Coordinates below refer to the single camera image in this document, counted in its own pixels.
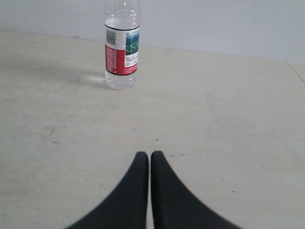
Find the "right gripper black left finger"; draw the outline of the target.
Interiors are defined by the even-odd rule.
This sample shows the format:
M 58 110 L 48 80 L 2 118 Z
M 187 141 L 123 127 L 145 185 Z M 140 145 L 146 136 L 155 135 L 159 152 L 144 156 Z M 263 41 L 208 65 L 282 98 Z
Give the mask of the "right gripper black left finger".
M 115 189 L 96 208 L 69 229 L 145 229 L 149 159 L 137 152 Z

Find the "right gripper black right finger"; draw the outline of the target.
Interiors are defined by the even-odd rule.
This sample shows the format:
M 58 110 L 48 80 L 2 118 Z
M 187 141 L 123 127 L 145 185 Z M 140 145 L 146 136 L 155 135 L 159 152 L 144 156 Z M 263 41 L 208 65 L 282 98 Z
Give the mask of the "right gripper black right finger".
M 151 155 L 151 202 L 156 229 L 238 229 L 202 203 L 178 178 L 162 151 Z

